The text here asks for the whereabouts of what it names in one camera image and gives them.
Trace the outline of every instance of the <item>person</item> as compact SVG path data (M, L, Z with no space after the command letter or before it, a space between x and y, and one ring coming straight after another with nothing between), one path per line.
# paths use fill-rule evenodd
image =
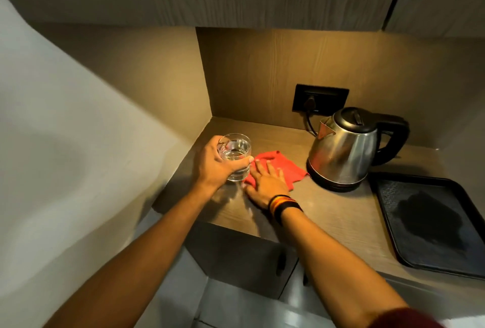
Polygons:
M189 193L90 277L45 328L126 328L136 324L203 206L232 172L254 160L222 160L217 153L220 138L214 136L201 151L197 181ZM269 161L267 168L258 161L251 166L256 188L248 185L245 192L282 224L336 326L441 327L410 309L378 273L306 217L290 198L282 170Z

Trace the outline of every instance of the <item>black tray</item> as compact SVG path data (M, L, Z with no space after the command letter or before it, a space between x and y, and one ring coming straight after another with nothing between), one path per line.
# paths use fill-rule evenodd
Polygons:
M485 221L461 185L388 172L369 181L401 264L485 280Z

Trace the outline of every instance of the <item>black wall socket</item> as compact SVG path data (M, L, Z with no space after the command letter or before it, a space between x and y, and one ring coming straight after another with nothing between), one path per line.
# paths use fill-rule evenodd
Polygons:
M331 116L336 111L345 106L345 101L349 95L349 90L345 88L305 86L297 84L295 88L295 97L293 99L293 111L306 112L304 107L308 98L315 100L315 109L311 114Z

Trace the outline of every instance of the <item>kettle lid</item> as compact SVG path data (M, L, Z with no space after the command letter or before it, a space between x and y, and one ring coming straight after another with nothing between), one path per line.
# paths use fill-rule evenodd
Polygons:
M333 115L335 123L351 133L366 134L377 129L375 115L358 107L345 107Z

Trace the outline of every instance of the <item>wristband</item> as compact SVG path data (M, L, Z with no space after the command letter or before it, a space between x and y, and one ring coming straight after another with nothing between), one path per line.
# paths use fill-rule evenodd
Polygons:
M280 226L283 225L281 221L282 212L290 207L300 209L300 211L303 212L303 209L301 209L300 205L293 198L287 195L277 195L271 198L269 203L269 210L275 218L276 222L280 224Z

